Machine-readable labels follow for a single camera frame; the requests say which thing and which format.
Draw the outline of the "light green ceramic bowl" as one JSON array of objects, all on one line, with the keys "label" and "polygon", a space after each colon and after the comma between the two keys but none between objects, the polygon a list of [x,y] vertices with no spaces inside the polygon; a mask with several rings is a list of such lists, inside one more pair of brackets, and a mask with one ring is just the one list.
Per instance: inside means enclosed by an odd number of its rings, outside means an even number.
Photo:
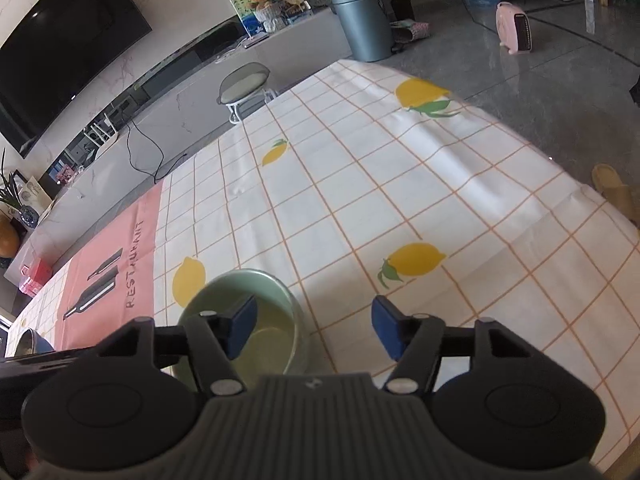
[{"label": "light green ceramic bowl", "polygon": [[253,296],[257,321],[239,356],[232,361],[247,388],[262,376],[301,375],[309,364],[309,333],[292,292],[259,270],[234,270],[217,276],[186,306],[178,323],[203,311],[224,313]]}]

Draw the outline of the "pink restaurant placemat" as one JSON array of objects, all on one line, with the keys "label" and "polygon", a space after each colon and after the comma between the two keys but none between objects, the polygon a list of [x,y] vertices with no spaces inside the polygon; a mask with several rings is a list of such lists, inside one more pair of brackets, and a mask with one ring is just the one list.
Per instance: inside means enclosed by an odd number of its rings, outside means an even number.
[{"label": "pink restaurant placemat", "polygon": [[162,186],[119,214],[68,262],[50,343],[91,347],[134,318],[154,314],[154,252]]}]

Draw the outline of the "lemon checked tablecloth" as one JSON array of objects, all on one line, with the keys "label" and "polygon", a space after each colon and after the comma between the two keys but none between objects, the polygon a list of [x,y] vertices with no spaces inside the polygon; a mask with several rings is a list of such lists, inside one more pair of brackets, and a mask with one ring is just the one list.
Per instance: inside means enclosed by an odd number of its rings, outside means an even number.
[{"label": "lemon checked tablecloth", "polygon": [[[217,276],[264,271],[299,302],[315,368],[381,379],[392,361],[374,296],[454,326],[489,316],[600,396],[599,468],[637,439],[638,228],[449,91],[337,61],[157,184],[158,325]],[[67,268],[17,317],[10,348],[26,330],[50,342]]]}]

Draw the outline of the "red tissue box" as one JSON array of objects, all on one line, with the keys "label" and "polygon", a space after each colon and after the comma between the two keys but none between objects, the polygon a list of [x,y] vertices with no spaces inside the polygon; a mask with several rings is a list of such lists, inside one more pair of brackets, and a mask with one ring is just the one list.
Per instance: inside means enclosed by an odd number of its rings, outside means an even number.
[{"label": "red tissue box", "polygon": [[21,266],[20,292],[34,298],[52,276],[51,267],[41,258],[36,257],[31,263]]}]

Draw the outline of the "grey white tv cabinet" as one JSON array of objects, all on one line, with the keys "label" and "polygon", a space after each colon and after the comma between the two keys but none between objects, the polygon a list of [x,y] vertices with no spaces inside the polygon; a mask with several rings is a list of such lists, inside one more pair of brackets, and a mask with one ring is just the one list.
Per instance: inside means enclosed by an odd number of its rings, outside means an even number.
[{"label": "grey white tv cabinet", "polygon": [[264,64],[270,69],[270,87],[281,93],[351,54],[338,17],[326,9],[201,68],[122,127],[115,144],[63,188],[4,277],[16,285],[22,264],[36,257],[56,263],[90,226],[155,171],[161,157],[171,162],[209,133],[224,130],[229,112],[217,103],[219,86],[237,68],[249,62]]}]

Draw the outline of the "orange gourd vase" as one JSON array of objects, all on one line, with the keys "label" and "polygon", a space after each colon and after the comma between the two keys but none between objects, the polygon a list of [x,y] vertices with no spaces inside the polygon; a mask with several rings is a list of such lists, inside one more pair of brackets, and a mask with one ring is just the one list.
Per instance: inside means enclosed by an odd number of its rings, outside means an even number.
[{"label": "orange gourd vase", "polygon": [[0,217],[0,257],[13,259],[20,248],[21,241],[16,229],[6,216]]}]

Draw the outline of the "white wifi router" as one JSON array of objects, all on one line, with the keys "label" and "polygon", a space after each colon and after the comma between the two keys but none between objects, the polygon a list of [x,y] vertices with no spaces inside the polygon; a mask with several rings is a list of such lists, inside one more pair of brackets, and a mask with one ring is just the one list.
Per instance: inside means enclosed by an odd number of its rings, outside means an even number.
[{"label": "white wifi router", "polygon": [[106,113],[93,119],[82,133],[96,147],[95,159],[106,153],[119,137],[114,122]]}]

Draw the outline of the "plant in blue vase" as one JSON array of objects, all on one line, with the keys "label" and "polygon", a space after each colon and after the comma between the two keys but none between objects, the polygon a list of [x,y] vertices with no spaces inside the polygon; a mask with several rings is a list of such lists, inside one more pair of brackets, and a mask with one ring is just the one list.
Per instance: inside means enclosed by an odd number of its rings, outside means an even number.
[{"label": "plant in blue vase", "polygon": [[12,178],[8,177],[4,172],[4,161],[6,160],[6,150],[2,150],[1,154],[1,201],[10,208],[14,209],[20,214],[21,222],[29,229],[35,229],[38,226],[39,214],[29,205],[24,204],[20,196],[15,182]]}]

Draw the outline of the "small grey rolling stool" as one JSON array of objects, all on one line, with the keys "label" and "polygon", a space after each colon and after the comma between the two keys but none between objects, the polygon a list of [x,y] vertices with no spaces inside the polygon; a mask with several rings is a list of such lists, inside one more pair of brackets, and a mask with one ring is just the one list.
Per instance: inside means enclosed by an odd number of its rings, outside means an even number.
[{"label": "small grey rolling stool", "polygon": [[262,63],[247,63],[230,73],[219,86],[217,103],[229,112],[231,125],[239,125],[243,118],[240,107],[255,96],[262,96],[264,103],[274,100],[278,94],[269,85],[270,69]]}]

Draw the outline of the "tan rubber slipper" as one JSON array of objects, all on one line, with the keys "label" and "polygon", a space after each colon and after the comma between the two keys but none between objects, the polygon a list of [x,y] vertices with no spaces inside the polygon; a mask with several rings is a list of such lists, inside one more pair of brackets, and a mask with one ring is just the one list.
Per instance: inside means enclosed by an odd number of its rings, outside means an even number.
[{"label": "tan rubber slipper", "polygon": [[615,168],[608,164],[594,165],[591,170],[594,188],[624,217],[639,226],[639,188],[625,184]]}]

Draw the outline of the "grey round trash can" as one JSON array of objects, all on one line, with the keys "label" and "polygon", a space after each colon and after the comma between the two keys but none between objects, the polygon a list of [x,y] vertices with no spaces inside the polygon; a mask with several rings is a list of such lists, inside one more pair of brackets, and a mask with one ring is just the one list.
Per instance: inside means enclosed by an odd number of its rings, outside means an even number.
[{"label": "grey round trash can", "polygon": [[331,0],[352,50],[359,62],[378,62],[392,55],[394,37],[383,0]]}]

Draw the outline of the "pink space heater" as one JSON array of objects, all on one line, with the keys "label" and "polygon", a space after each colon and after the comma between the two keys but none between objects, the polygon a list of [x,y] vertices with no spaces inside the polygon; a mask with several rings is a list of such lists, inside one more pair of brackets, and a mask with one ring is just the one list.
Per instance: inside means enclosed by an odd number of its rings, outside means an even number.
[{"label": "pink space heater", "polygon": [[533,49],[532,32],[526,13],[516,4],[501,1],[496,9],[496,26],[500,46],[510,55]]}]

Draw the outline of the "green picture board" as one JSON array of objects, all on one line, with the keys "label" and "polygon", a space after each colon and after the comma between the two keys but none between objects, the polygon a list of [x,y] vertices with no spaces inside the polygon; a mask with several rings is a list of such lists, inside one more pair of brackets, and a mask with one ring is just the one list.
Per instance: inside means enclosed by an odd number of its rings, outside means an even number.
[{"label": "green picture board", "polygon": [[288,26],[283,0],[231,0],[247,35],[273,34]]}]

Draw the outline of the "black wall television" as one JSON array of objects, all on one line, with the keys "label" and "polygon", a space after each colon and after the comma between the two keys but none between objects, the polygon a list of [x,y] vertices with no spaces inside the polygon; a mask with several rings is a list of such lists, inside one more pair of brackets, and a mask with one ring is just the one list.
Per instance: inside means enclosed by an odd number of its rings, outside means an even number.
[{"label": "black wall television", "polygon": [[22,157],[151,31],[132,0],[39,0],[1,47],[1,134]]}]

